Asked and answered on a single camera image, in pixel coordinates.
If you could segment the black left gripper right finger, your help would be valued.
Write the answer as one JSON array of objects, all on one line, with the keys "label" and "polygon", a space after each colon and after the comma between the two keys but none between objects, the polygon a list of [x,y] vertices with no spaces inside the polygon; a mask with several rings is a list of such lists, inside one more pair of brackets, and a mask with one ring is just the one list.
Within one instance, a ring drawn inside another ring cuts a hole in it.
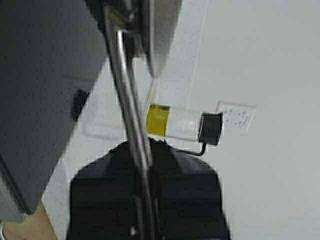
[{"label": "black left gripper right finger", "polygon": [[218,174],[206,162],[150,139],[159,232],[166,240],[228,240]]}]

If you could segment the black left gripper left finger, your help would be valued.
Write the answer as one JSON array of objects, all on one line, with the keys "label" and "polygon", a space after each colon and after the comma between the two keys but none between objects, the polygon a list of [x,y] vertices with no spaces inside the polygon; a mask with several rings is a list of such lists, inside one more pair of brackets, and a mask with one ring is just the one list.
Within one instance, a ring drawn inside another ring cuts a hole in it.
[{"label": "black left gripper left finger", "polygon": [[128,142],[81,168],[69,190],[68,240],[143,240],[139,187]]}]

